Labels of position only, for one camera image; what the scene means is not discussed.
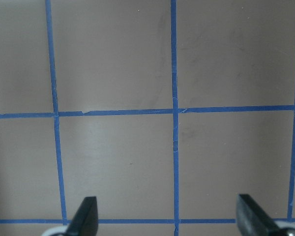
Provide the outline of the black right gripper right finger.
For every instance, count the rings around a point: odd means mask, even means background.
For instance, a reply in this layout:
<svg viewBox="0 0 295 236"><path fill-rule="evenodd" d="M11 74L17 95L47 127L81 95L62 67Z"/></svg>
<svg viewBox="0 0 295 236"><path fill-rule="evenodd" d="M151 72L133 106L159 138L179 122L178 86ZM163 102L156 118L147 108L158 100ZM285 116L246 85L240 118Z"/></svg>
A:
<svg viewBox="0 0 295 236"><path fill-rule="evenodd" d="M249 194L236 198L236 225L242 236L278 236L280 228Z"/></svg>

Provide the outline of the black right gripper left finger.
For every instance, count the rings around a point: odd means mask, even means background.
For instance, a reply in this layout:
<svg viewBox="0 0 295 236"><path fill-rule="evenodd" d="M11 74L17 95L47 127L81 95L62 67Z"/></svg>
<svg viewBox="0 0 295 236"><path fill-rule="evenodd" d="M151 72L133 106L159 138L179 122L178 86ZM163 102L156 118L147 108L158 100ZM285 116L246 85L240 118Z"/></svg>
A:
<svg viewBox="0 0 295 236"><path fill-rule="evenodd" d="M95 236L98 231L97 198L85 197L66 229L67 236Z"/></svg>

